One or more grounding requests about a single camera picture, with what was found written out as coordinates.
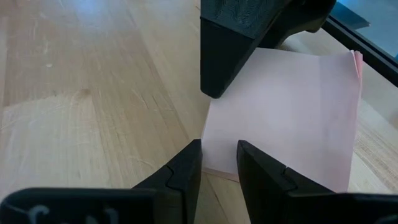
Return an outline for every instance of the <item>black plastic part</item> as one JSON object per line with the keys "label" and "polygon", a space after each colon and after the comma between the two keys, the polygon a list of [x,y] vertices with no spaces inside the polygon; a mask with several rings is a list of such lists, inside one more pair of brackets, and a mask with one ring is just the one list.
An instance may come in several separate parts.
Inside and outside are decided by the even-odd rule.
{"label": "black plastic part", "polygon": [[398,223],[398,196],[336,194],[246,141],[238,174],[252,224]]}
{"label": "black plastic part", "polygon": [[316,32],[336,0],[202,0],[200,88],[219,98],[256,47]]}
{"label": "black plastic part", "polygon": [[[201,141],[200,139],[195,139],[166,163],[166,165],[137,184],[133,189],[167,187],[168,189],[180,192],[184,208],[184,223],[193,223],[201,179],[201,159]],[[166,171],[163,171],[163,169],[172,173],[171,177],[167,180],[164,174]]]}
{"label": "black plastic part", "polygon": [[197,139],[131,190],[21,190],[0,204],[0,223],[192,224],[201,158],[201,142]]}
{"label": "black plastic part", "polygon": [[348,49],[360,51],[368,65],[398,86],[398,58],[389,55],[333,16],[329,16],[322,28]]}

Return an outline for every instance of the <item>light wood surface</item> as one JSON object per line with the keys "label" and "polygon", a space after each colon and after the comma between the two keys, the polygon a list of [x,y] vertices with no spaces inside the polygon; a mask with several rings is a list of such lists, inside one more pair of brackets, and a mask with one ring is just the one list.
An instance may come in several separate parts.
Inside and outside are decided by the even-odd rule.
{"label": "light wood surface", "polygon": [[[130,188],[200,138],[200,12],[183,0],[0,1],[0,200],[32,186]],[[347,49],[324,30],[282,46]],[[398,90],[365,65],[349,191],[398,191]],[[202,175],[196,223],[249,223]]]}

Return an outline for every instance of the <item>black frame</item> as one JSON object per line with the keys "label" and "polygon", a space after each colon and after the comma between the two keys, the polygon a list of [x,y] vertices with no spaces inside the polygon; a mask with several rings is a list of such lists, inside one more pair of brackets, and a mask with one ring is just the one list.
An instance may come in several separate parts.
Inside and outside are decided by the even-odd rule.
{"label": "black frame", "polygon": [[398,86],[397,59],[333,16],[328,16],[322,28],[350,50],[360,51],[368,65],[393,85]]}

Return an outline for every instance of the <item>pink sticky note pad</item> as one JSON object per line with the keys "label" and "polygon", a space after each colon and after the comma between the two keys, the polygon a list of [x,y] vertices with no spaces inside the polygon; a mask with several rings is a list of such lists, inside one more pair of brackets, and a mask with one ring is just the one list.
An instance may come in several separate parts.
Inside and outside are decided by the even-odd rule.
{"label": "pink sticky note pad", "polygon": [[361,65],[359,52],[256,49],[224,95],[211,101],[204,170],[238,180],[236,146],[243,139],[315,182],[347,191]]}

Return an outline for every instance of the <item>wood grain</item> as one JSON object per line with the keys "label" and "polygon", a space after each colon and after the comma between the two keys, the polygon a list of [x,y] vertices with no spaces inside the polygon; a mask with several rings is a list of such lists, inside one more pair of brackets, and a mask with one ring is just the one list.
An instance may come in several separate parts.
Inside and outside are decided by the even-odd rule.
{"label": "wood grain", "polygon": [[[0,1],[0,199],[130,188],[199,138],[199,17],[183,0]],[[283,48],[347,50],[324,30]],[[363,87],[349,190],[394,193],[398,90],[367,65]],[[249,223],[239,185],[202,174],[196,223]]]}

